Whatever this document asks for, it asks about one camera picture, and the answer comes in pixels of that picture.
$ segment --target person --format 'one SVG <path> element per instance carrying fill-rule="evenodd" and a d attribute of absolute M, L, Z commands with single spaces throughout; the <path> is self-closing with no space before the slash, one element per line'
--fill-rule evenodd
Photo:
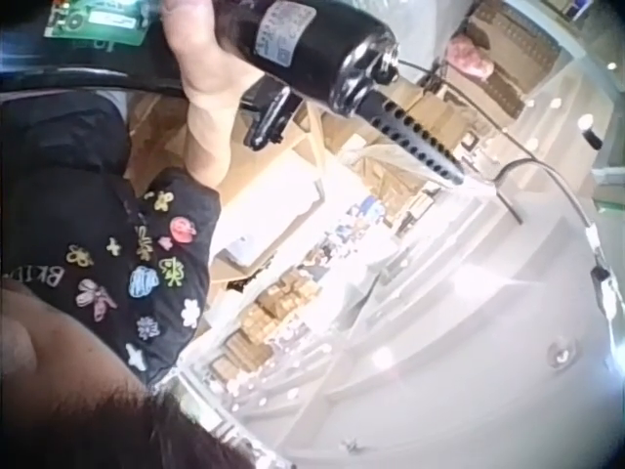
<path fill-rule="evenodd" d="M 136 199 L 119 108 L 71 91 L 2 105 L 2 467 L 251 468 L 149 386 L 204 308 L 216 188 L 261 72 L 220 49 L 212 0 L 166 0 L 189 100 L 185 168 Z"/>

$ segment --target hand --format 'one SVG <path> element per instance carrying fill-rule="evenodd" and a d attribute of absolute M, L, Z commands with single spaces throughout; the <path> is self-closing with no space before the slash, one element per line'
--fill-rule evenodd
<path fill-rule="evenodd" d="M 188 99 L 197 107 L 215 110 L 237 107 L 263 74 L 219 46 L 213 1 L 164 0 L 162 19 Z"/>

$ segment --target label on tool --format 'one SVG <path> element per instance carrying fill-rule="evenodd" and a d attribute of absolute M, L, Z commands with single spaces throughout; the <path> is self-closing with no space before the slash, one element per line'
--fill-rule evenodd
<path fill-rule="evenodd" d="M 276 1 L 258 28 L 256 54 L 275 64 L 291 66 L 295 48 L 315 16 L 316 9 L 308 5 Z"/>

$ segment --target black power tool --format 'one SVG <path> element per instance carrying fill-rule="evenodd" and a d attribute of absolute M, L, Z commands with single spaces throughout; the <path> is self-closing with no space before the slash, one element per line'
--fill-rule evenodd
<path fill-rule="evenodd" d="M 312 100 L 363 118 L 445 180 L 463 183 L 451 152 L 376 90 L 398 77 L 398 44 L 383 22 L 331 0 L 218 0 L 216 20 L 222 47 L 285 85 L 258 116 L 250 147 L 279 142 L 301 100 Z"/>
<path fill-rule="evenodd" d="M 247 146 L 279 143 L 302 100 L 311 100 L 336 114 L 359 116 L 443 179 L 463 183 L 449 149 L 377 90 L 398 77 L 397 41 L 383 22 L 335 0 L 214 2 L 222 47 L 267 74 L 242 103 L 255 112 Z M 110 13 L 109 3 L 50 0 L 29 21 L 7 26 L 2 20 L 0 94 L 91 87 L 181 97 L 160 0 L 120 3 L 115 17 L 126 19 L 123 31 L 121 22 L 92 27 L 94 12 Z"/>

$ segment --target ventilation slots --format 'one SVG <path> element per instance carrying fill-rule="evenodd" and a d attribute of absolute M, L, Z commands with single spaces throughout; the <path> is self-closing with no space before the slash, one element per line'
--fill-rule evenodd
<path fill-rule="evenodd" d="M 357 114 L 443 179 L 463 183 L 464 172 L 451 151 L 382 93 L 370 92 Z"/>

